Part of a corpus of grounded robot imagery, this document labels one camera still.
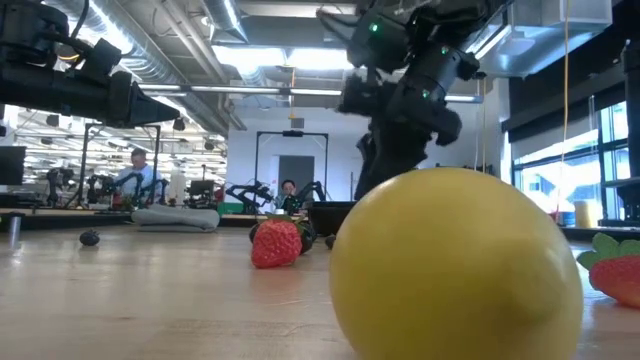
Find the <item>wooden table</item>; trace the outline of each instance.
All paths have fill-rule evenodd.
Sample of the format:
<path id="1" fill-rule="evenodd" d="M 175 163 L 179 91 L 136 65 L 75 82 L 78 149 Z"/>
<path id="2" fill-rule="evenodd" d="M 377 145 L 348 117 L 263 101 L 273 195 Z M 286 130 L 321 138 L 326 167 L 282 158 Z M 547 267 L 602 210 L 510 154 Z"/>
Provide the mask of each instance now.
<path id="1" fill-rule="evenodd" d="M 333 315 L 324 244 L 294 267 L 259 271 L 248 229 L 100 231 L 95 249 L 80 247 L 82 229 L 24 232 L 17 253 L 0 244 L 1 359 L 355 359 Z M 640 311 L 584 285 L 576 359 L 640 359 Z"/>

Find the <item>doorway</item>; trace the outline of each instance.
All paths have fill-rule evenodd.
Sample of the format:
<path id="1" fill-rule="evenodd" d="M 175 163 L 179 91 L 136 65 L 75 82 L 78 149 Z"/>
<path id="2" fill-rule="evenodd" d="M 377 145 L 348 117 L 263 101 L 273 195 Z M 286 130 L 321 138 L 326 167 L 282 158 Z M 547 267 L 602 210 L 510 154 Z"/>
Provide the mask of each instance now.
<path id="1" fill-rule="evenodd" d="M 278 166 L 278 192 L 282 191 L 280 184 L 284 180 L 293 180 L 296 189 L 300 190 L 314 179 L 314 156 L 281 155 Z M 313 200 L 313 193 L 307 195 L 308 200 Z"/>

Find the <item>cushion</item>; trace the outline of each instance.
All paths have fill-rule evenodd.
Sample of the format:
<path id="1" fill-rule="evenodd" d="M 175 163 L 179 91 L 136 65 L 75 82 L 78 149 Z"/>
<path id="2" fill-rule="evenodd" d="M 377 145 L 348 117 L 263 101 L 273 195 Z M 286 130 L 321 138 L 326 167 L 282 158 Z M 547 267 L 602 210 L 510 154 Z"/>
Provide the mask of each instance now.
<path id="1" fill-rule="evenodd" d="M 139 225 L 187 225 L 200 229 L 215 229 L 220 215 L 215 210 L 179 209 L 154 204 L 131 214 Z"/>

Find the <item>wall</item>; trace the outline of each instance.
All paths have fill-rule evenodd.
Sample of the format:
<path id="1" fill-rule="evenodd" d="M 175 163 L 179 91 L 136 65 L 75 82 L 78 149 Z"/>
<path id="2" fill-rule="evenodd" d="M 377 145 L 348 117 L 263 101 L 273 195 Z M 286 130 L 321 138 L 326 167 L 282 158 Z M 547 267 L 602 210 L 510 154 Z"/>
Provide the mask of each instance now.
<path id="1" fill-rule="evenodd" d="M 485 124 L 485 157 L 487 164 L 493 164 L 499 171 L 503 136 L 500 132 L 500 112 L 504 112 L 498 89 L 487 94 Z M 482 105 L 450 104 L 449 107 L 460 115 L 463 122 L 458 141 L 446 146 L 436 146 L 435 142 L 427 145 L 428 158 L 419 164 L 420 168 L 442 166 L 473 166 L 482 164 Z M 246 184 L 254 177 L 256 132 L 283 131 L 290 129 L 289 109 L 272 108 L 262 111 L 255 108 L 236 109 L 236 114 L 247 125 L 247 131 L 231 131 L 229 133 L 229 150 L 227 164 L 227 182 Z M 358 116 L 345 116 L 330 109 L 302 108 L 295 110 L 296 117 L 305 118 L 305 132 L 329 134 L 329 155 L 327 171 L 327 190 L 334 201 L 351 199 L 351 173 L 355 179 L 360 172 L 362 160 L 355 144 L 366 132 L 368 119 Z M 258 180 L 271 185 L 274 193 L 278 190 L 279 155 L 315 156 L 315 180 L 324 182 L 324 139 L 284 138 L 280 135 L 262 135 L 260 138 L 260 155 L 258 161 Z"/>
<path id="2" fill-rule="evenodd" d="M 15 134 L 13 133 L 15 127 L 18 124 L 18 113 L 20 108 L 17 106 L 6 105 L 4 109 L 4 118 L 0 119 L 0 125 L 7 128 L 7 135 L 0 137 L 0 146 L 12 146 L 15 140 Z M 7 186 L 0 185 L 0 193 L 6 192 Z"/>
<path id="3" fill-rule="evenodd" d="M 247 131 L 229 133 L 227 182 L 246 184 L 254 177 L 256 132 L 283 131 L 290 129 L 289 109 L 245 108 L 236 114 L 247 125 Z M 351 173 L 357 177 L 362 160 L 355 147 L 358 139 L 366 132 L 368 120 L 357 116 L 345 116 L 333 110 L 319 108 L 296 109 L 297 117 L 305 118 L 305 132 L 329 134 L 327 162 L 327 191 L 335 201 L 350 200 Z M 258 159 L 258 180 L 271 185 L 277 193 L 278 162 L 280 155 L 306 155 L 315 157 L 314 176 L 324 183 L 325 140 L 323 137 L 285 138 L 280 135 L 262 135 Z"/>

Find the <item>gray cushion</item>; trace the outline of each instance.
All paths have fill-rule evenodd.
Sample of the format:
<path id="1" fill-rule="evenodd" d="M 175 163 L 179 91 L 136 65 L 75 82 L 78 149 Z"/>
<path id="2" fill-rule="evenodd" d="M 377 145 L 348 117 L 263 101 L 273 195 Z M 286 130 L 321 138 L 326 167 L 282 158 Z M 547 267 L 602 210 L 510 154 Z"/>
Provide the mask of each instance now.
<path id="1" fill-rule="evenodd" d="M 178 233 L 211 233 L 215 228 L 199 228 L 189 225 L 143 225 L 138 231 L 142 232 L 178 232 Z"/>
<path id="2" fill-rule="evenodd" d="M 178 209 L 163 205 L 151 205 L 131 214 L 139 225 L 187 225 L 200 229 L 215 229 L 220 215 L 215 210 Z"/>

